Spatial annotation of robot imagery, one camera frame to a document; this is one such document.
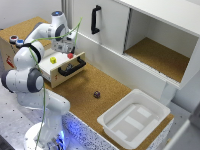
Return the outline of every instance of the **green wire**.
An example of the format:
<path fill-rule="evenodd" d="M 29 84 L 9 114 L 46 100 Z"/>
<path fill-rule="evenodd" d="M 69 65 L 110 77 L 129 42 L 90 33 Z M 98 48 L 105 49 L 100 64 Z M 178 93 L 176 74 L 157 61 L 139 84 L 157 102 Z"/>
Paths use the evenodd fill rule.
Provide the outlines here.
<path fill-rule="evenodd" d="M 71 34 L 74 30 L 77 29 L 76 37 L 75 37 L 75 45 L 76 45 L 78 30 L 79 30 L 81 21 L 82 21 L 82 18 L 80 19 L 78 25 L 77 25 L 73 30 L 71 30 L 70 32 L 66 33 L 66 34 L 63 35 L 63 36 L 49 37 L 49 38 L 39 38 L 39 39 L 33 40 L 33 41 L 31 42 L 31 44 L 34 43 L 35 41 L 38 41 L 38 40 L 50 40 L 50 39 L 56 39 L 56 38 L 63 38 L 63 37 L 65 37 L 65 36 Z M 34 56 L 34 54 L 33 54 L 33 52 L 32 52 L 32 50 L 31 50 L 30 47 L 29 47 L 29 51 L 30 51 L 30 53 L 31 53 L 31 55 L 32 55 L 32 57 L 33 57 L 33 59 L 34 59 L 34 61 L 36 62 L 36 65 L 37 65 L 39 71 L 41 72 L 41 69 L 40 69 L 40 67 L 39 67 L 39 65 L 38 65 L 38 62 L 37 62 L 37 60 L 36 60 L 36 58 L 35 58 L 35 56 Z M 44 84 L 43 84 L 43 89 L 44 89 L 44 99 L 43 99 L 43 105 L 44 105 L 44 108 L 43 108 L 43 109 L 44 109 L 44 112 L 43 112 L 42 123 L 41 123 L 41 126 L 40 126 L 40 130 L 39 130 L 39 134 L 38 134 L 38 138 L 37 138 L 35 150 L 37 149 L 37 145 L 38 145 L 38 142 L 39 142 L 39 139 L 40 139 L 40 133 L 41 133 L 41 130 L 42 130 L 42 125 L 43 125 L 43 123 L 44 123 L 44 117 L 45 117 L 45 113 L 46 113 L 46 106 L 45 106 L 45 105 L 46 105 L 46 102 L 45 102 L 45 98 L 46 98 L 45 90 L 46 90 L 46 88 L 45 88 L 45 85 L 44 85 Z"/>

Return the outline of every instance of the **black handle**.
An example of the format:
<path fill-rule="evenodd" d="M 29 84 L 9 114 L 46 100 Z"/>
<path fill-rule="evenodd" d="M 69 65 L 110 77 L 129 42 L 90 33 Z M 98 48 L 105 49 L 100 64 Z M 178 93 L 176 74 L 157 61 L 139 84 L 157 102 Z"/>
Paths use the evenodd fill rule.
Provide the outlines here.
<path fill-rule="evenodd" d="M 77 71 L 78 69 L 84 67 L 86 65 L 86 62 L 84 60 L 82 60 L 80 58 L 80 56 L 77 58 L 77 61 L 80 63 L 79 65 L 71 68 L 71 69 L 66 69 L 65 71 L 63 71 L 61 69 L 61 67 L 58 68 L 58 72 L 62 75 L 62 76 L 69 76 L 70 74 L 74 73 L 75 71 Z"/>
<path fill-rule="evenodd" d="M 96 8 L 92 10 L 92 24 L 91 24 L 91 30 L 92 34 L 98 33 L 100 30 L 96 28 L 96 12 L 101 10 L 101 7 L 96 5 Z"/>

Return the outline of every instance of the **drawer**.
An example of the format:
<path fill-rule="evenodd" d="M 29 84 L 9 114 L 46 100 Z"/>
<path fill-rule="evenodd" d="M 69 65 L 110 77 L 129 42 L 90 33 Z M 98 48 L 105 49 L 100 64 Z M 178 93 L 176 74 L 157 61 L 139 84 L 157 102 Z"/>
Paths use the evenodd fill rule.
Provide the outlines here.
<path fill-rule="evenodd" d="M 50 62 L 51 57 L 56 58 L 55 64 L 52 64 Z M 78 55 L 74 55 L 72 59 L 69 59 L 67 57 L 67 54 L 62 54 L 59 52 L 50 52 L 45 58 L 42 59 L 42 61 L 39 64 L 42 71 L 42 76 L 49 82 L 51 82 L 51 87 L 54 88 L 59 84 L 63 83 L 64 81 L 68 80 L 69 78 L 73 77 L 74 75 L 78 74 L 84 69 L 84 65 L 78 62 L 79 59 L 85 62 L 84 52 Z M 67 72 L 68 75 L 67 76 L 62 75 L 59 72 L 59 68 Z"/>
<path fill-rule="evenodd" d="M 96 28 L 100 32 L 92 34 L 91 17 L 96 5 Z M 123 53 L 130 9 L 112 0 L 74 0 L 73 27 L 83 17 L 79 32 L 93 41 L 119 54 Z"/>

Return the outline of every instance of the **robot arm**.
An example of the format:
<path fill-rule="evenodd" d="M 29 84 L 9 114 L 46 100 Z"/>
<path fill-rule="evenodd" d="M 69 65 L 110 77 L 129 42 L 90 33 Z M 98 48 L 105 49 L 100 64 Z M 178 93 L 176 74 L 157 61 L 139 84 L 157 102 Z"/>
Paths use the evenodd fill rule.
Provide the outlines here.
<path fill-rule="evenodd" d="M 62 53 L 74 53 L 76 33 L 63 38 L 70 32 L 64 13 L 56 11 L 52 13 L 52 23 L 38 23 L 33 31 L 25 39 L 24 45 L 14 57 L 16 70 L 4 72 L 1 81 L 10 92 L 39 92 L 43 87 L 42 74 L 35 68 L 36 62 L 33 59 L 29 47 L 32 50 L 37 63 L 40 63 L 44 56 L 44 47 L 39 41 L 31 42 L 39 38 L 52 38 L 52 49 Z"/>

